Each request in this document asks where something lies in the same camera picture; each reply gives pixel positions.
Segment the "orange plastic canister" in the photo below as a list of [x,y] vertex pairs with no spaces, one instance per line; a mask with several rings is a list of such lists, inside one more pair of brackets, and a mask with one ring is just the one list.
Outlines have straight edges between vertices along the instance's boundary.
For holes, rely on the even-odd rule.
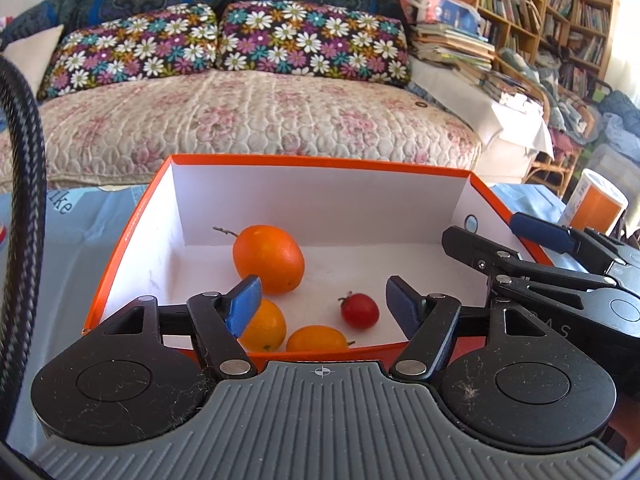
[[593,228],[608,235],[627,206],[625,195],[611,181],[584,169],[558,223],[576,230]]

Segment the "blue tablecloth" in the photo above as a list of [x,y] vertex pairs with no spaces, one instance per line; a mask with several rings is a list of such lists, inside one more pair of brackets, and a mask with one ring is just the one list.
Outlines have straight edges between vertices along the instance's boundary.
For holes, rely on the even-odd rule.
[[9,445],[35,452],[44,433],[29,399],[32,378],[80,337],[86,314],[143,185],[68,188],[47,194],[46,246],[29,359]]

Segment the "orange cardboard box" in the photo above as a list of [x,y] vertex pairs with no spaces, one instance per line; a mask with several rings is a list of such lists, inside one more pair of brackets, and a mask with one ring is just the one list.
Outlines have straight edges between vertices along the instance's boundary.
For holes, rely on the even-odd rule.
[[120,237],[87,314],[92,330],[141,295],[184,304],[239,281],[234,234],[277,226],[303,252],[300,285],[276,298],[289,330],[342,330],[338,300],[363,292],[378,304],[398,275],[424,295],[442,292],[467,306],[486,297],[483,274],[449,258],[442,232],[472,226],[524,259],[547,263],[537,245],[514,236],[510,211],[474,174],[362,160],[176,155],[146,188]]

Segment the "orange with stem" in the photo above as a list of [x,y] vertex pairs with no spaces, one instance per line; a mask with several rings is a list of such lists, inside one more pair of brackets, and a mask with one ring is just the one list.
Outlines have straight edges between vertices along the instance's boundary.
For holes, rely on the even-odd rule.
[[213,230],[234,237],[232,259],[240,278],[256,275],[266,295],[292,292],[303,281],[305,259],[294,238],[276,226],[248,226],[239,233],[220,226]]

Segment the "red tomato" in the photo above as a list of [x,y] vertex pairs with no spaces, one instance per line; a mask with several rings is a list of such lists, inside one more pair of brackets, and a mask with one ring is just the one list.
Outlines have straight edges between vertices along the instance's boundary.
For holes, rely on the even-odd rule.
[[343,320],[356,330],[368,330],[375,326],[380,318],[380,309],[376,302],[361,292],[349,292],[338,301]]

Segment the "stack of books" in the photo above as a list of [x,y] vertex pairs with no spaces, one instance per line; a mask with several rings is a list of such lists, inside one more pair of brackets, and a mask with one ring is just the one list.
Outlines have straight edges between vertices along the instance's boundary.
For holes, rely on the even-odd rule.
[[418,60],[480,79],[494,68],[496,48],[483,36],[442,23],[410,27],[410,50]]

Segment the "cream pillow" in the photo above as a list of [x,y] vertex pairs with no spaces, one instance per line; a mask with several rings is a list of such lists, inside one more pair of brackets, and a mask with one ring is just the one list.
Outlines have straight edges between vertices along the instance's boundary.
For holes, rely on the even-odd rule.
[[2,53],[20,70],[33,94],[38,93],[63,29],[63,25],[58,25],[13,41]]

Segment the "right floral cushion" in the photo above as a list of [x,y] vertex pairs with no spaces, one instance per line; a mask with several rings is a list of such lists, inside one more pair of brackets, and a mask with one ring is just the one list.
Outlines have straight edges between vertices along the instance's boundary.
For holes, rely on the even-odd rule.
[[303,1],[229,4],[220,22],[217,67],[394,87],[410,80],[401,21]]

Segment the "left floral cushion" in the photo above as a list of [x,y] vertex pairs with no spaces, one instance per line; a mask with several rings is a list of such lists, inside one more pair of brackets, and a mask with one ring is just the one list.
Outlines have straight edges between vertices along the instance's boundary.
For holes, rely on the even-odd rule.
[[211,70],[217,42],[218,20],[205,3],[174,4],[77,29],[54,50],[38,98]]

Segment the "floral cushion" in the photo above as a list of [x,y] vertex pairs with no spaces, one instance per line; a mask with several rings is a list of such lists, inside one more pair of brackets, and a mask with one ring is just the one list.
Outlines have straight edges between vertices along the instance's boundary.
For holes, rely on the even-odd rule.
[[229,4],[220,22],[217,67],[394,87],[410,80],[401,21],[303,1]]
[[54,50],[38,98],[211,70],[217,42],[218,20],[205,3],[174,4],[77,29]]

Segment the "rattan chair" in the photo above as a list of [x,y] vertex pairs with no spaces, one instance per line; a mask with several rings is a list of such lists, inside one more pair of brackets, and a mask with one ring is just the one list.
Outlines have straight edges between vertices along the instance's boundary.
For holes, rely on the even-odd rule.
[[544,124],[551,138],[551,154],[539,154],[530,163],[525,183],[543,184],[559,198],[570,187],[578,159],[596,140],[596,118],[587,103],[560,85],[554,68],[514,68],[502,63],[500,72],[522,84],[543,107]]

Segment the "wooden bookshelf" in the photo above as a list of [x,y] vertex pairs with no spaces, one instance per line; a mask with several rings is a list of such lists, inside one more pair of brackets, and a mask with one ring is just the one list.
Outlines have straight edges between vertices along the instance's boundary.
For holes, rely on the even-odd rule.
[[578,96],[602,90],[620,0],[471,0],[483,34],[526,62],[555,64],[559,84]]

